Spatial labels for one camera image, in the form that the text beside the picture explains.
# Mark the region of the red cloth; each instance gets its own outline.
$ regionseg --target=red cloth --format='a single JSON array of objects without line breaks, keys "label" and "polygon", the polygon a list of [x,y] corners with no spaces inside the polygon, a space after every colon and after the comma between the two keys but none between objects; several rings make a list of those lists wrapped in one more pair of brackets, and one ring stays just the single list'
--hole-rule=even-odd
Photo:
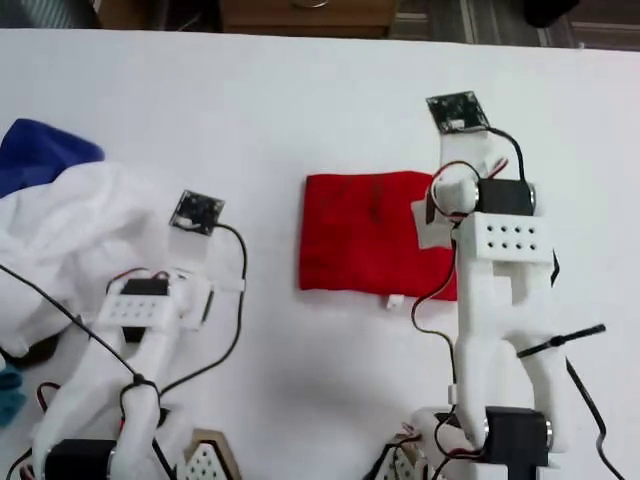
[{"label": "red cloth", "polygon": [[[300,288],[417,297],[441,285],[452,251],[420,250],[411,212],[431,178],[417,172],[307,177]],[[436,298],[456,300],[455,278]]]}]

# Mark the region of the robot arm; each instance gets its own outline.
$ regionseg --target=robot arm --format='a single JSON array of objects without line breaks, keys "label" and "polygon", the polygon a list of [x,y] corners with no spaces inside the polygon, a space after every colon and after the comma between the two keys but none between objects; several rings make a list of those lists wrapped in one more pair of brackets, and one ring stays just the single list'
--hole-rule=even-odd
[{"label": "robot arm", "polygon": [[[58,391],[33,443],[37,478],[71,478],[78,465],[87,478],[159,478],[152,442],[156,436],[184,447],[191,436],[186,422],[166,422],[160,430],[159,394],[184,329],[197,329],[210,285],[196,275],[172,272],[169,278],[132,278],[109,289],[94,331],[122,353],[125,340],[137,349],[128,364],[145,382],[135,388],[131,373],[97,341],[91,340],[71,379]],[[110,440],[78,439],[108,407],[121,402],[124,423]],[[172,432],[161,430],[172,429]],[[180,448],[162,450],[175,464]]]},{"label": "robot arm", "polygon": [[[509,472],[519,468],[538,476],[515,478],[554,478],[557,470],[549,463],[548,451],[566,451],[571,431],[564,355],[560,349],[522,361],[516,355],[557,335],[550,295],[553,248],[544,217],[536,212],[535,190],[520,180],[470,175],[442,181],[437,189],[439,217],[427,223],[433,189],[413,210],[422,246],[428,245],[427,237],[440,243],[452,238],[456,244],[458,381],[451,403],[460,428],[444,424],[433,410],[418,411],[412,421],[422,433],[422,448],[432,465],[454,449],[482,452],[482,463],[448,462],[442,471],[446,478],[507,480],[512,478]],[[453,212],[463,212],[463,218],[448,221],[445,215]],[[531,381],[533,410],[509,408],[509,395],[496,404],[490,395],[495,375],[491,360],[504,344],[511,346],[513,361],[522,362]],[[436,429],[442,448],[434,441]]]}]

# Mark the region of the red wire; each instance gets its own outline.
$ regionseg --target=red wire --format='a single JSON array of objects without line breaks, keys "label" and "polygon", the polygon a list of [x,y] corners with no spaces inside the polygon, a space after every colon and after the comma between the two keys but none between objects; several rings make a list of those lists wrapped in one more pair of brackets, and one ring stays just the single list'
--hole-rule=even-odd
[{"label": "red wire", "polygon": [[471,165],[469,162],[465,162],[464,160],[453,160],[449,163],[445,163],[444,165],[442,165],[438,170],[436,170],[436,173],[433,174],[433,178],[431,179],[431,185],[429,185],[429,194],[431,195],[431,199],[433,201],[433,206],[435,207],[435,209],[440,212],[440,214],[444,217],[447,218],[451,218],[454,220],[460,220],[462,218],[464,218],[467,214],[458,214],[458,213],[445,213],[441,208],[440,205],[438,205],[438,198],[436,196],[436,189],[435,189],[435,185],[436,185],[436,180],[438,179],[438,177],[440,175],[442,175],[442,173],[449,167],[453,167],[454,165],[464,165],[468,168],[470,168],[473,173],[476,175],[477,179],[480,180],[480,178],[482,178],[480,176],[480,173],[478,172],[478,170]]},{"label": "red wire", "polygon": [[59,390],[60,385],[54,382],[42,382],[40,385],[38,385],[38,388],[36,389],[36,398],[43,412],[46,412],[49,409],[47,400],[44,398],[44,394],[42,393],[42,389],[45,387],[53,388],[54,390]]},{"label": "red wire", "polygon": [[131,275],[134,272],[141,272],[141,271],[146,271],[148,272],[149,269],[148,268],[144,268],[144,267],[135,267],[135,268],[131,268],[129,270],[127,270],[126,272],[122,272],[119,273],[118,275],[116,275],[115,277],[113,277],[111,280],[109,280],[109,283],[107,283],[107,293],[109,293],[109,287],[111,286],[111,284],[113,282],[115,282],[116,280],[120,280],[122,277],[126,277],[127,275]]},{"label": "red wire", "polygon": [[509,164],[509,159],[508,158],[503,158],[503,163],[502,165],[500,165],[498,168],[496,168],[493,172],[491,172],[489,174],[489,176],[487,178],[494,178],[496,175],[498,175],[502,170],[504,170],[505,168],[507,168],[507,165]]}]

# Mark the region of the wooden cabinet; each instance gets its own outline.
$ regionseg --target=wooden cabinet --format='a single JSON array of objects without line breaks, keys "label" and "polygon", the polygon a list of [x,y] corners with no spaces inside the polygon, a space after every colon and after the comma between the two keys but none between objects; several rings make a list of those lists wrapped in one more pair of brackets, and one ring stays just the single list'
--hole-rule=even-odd
[{"label": "wooden cabinet", "polygon": [[225,32],[381,37],[395,0],[222,0]]}]

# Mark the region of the white surface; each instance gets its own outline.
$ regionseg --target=white surface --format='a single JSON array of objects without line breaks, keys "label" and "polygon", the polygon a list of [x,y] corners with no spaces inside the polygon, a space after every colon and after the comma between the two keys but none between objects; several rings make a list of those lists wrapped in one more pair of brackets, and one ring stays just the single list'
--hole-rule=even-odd
[{"label": "white surface", "polygon": [[[605,448],[640,476],[636,312],[640,227],[636,112],[640,55],[422,42],[303,40],[172,33],[0,32],[0,131],[20,116],[85,136],[110,161],[166,188],[227,201],[221,220],[249,248],[245,323],[228,364],[172,392],[205,428],[224,431],[247,479],[354,479],[400,421],[446,403],[447,351],[416,333],[408,304],[296,289],[306,175],[434,171],[440,145],[424,99],[474,90],[492,124],[521,143],[546,195],[562,272],[553,293],[567,347],[609,427]],[[508,145],[495,140],[513,158]],[[507,175],[516,175],[511,162]],[[231,235],[214,234],[216,269],[240,274]],[[204,333],[181,342],[170,375],[216,358],[233,335],[237,295],[217,295]],[[456,307],[430,302],[423,325],[453,332]],[[82,337],[28,382],[64,381]],[[566,478],[609,478],[578,393]],[[30,402],[0,438],[0,470],[39,419]]]}]

